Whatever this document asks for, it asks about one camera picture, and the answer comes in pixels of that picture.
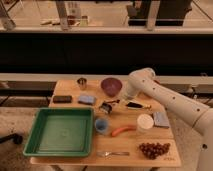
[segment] carrot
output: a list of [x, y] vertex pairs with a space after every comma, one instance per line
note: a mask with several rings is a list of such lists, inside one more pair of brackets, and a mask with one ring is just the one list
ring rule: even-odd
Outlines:
[[135, 125], [124, 125], [122, 127], [116, 128], [114, 131], [112, 131], [111, 136], [116, 137], [118, 134], [124, 132], [124, 131], [135, 131], [136, 126]]

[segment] blue sponge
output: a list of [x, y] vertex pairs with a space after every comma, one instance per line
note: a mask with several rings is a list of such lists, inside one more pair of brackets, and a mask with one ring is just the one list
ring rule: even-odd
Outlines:
[[94, 96], [89, 95], [80, 95], [78, 97], [78, 103], [87, 104], [87, 105], [94, 105], [96, 98]]

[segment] floor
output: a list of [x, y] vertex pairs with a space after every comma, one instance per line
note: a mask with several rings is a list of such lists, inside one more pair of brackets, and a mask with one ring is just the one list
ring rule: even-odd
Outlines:
[[[11, 141], [1, 144], [0, 171], [53, 171], [50, 166], [31, 165], [29, 158], [24, 157], [22, 154], [38, 107], [47, 105], [48, 99], [46, 97], [10, 97], [4, 102], [3, 107], [0, 107], [0, 136], [16, 132], [24, 137], [22, 145], [14, 145]], [[160, 168], [160, 171], [195, 171], [202, 138], [170, 111], [168, 111], [168, 116], [182, 161], [182, 167]], [[61, 168], [64, 171], [80, 171], [82, 169], [82, 167], [77, 166], [61, 166]], [[99, 171], [100, 169], [102, 171], [148, 170], [148, 168], [88, 167], [88, 171]]]
[[[79, 2], [81, 15], [89, 17], [89, 26], [104, 27], [128, 27], [126, 5], [129, 4], [131, 4], [130, 1], [113, 3]], [[213, 8], [213, 1], [194, 0], [191, 5], [192, 11], [186, 15], [183, 27], [213, 27], [213, 10], [211, 10]], [[40, 27], [42, 21], [59, 20], [54, 1], [20, 0], [10, 10], [9, 15], [15, 21], [17, 27]]]

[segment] green tray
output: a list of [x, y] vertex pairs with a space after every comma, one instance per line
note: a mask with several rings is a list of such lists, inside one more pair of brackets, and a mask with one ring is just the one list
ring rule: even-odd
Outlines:
[[92, 108], [41, 108], [23, 154], [88, 156], [91, 151], [92, 131]]

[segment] blue cup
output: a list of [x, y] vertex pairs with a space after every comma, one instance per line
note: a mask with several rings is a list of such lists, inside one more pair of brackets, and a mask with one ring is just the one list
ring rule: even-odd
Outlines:
[[95, 120], [95, 129], [98, 133], [106, 135], [108, 131], [108, 121], [103, 118], [98, 118]]

